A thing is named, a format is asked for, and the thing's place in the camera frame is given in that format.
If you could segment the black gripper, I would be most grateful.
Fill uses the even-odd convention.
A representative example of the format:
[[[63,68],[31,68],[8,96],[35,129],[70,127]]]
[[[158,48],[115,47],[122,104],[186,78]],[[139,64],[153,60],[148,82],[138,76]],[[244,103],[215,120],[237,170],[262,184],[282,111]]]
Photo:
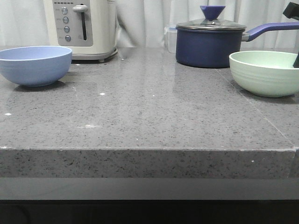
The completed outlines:
[[[285,10],[283,11],[283,15],[288,19],[298,19],[299,18],[299,4],[294,2],[289,2]],[[294,68],[299,68],[299,54],[297,55],[294,63]]]

